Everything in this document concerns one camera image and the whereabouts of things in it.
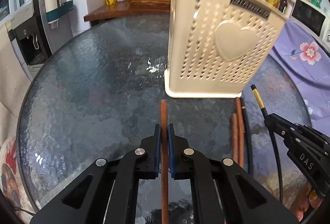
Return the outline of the right hand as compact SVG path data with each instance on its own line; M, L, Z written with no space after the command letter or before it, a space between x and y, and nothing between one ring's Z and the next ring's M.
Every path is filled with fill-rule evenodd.
M312 189L312 186L307 183L304 190L296 196L290 210L300 222L310 206L316 210L322 202L323 199L320 198L316 191Z

